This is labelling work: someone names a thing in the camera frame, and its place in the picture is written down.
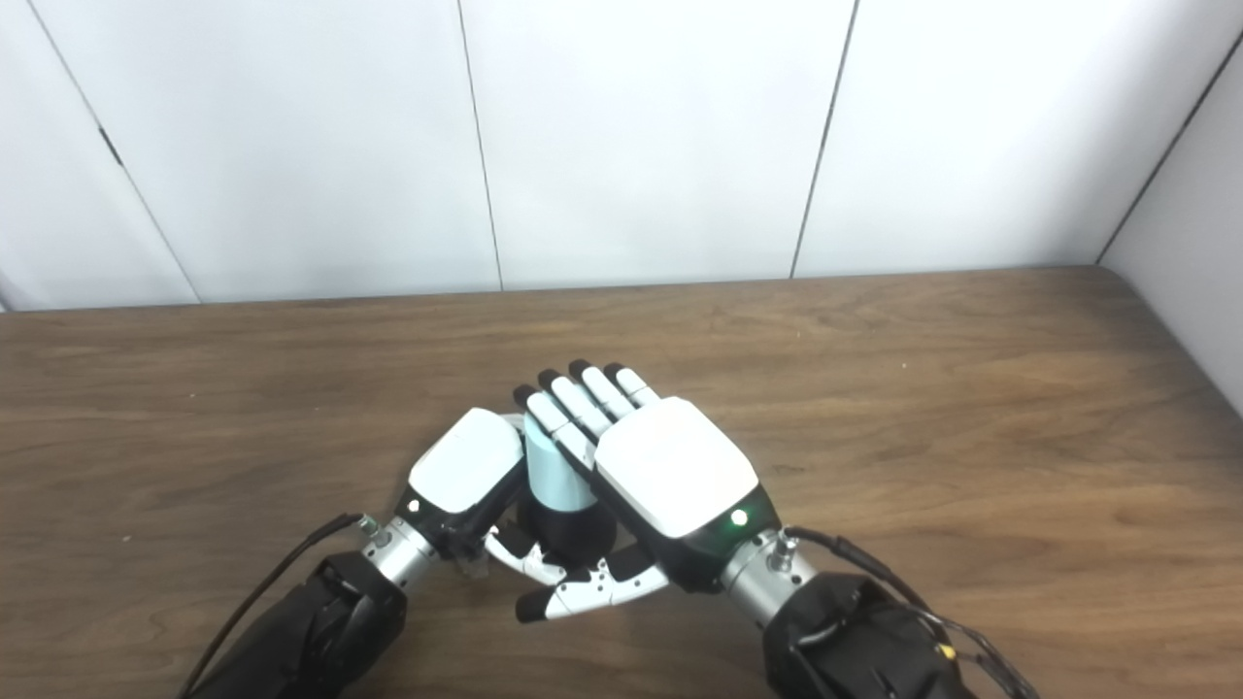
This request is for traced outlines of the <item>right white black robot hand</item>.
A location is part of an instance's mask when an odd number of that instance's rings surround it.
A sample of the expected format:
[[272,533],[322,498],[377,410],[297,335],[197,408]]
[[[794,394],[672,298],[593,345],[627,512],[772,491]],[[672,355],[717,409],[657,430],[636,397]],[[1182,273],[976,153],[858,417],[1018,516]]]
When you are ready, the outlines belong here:
[[661,397],[622,364],[548,369],[515,400],[633,544],[523,595],[522,623],[585,614],[676,585],[720,595],[748,544],[781,517],[743,451],[687,399]]

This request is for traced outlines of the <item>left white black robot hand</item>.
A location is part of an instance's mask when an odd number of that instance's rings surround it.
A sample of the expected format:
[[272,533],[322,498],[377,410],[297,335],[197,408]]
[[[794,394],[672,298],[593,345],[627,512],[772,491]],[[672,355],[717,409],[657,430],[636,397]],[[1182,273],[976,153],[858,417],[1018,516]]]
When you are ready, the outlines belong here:
[[561,583],[562,566],[502,515],[525,491],[525,443],[513,420],[471,408],[413,464],[387,524],[387,544],[370,557],[399,587],[421,580],[436,562],[470,575],[500,562],[539,585]]

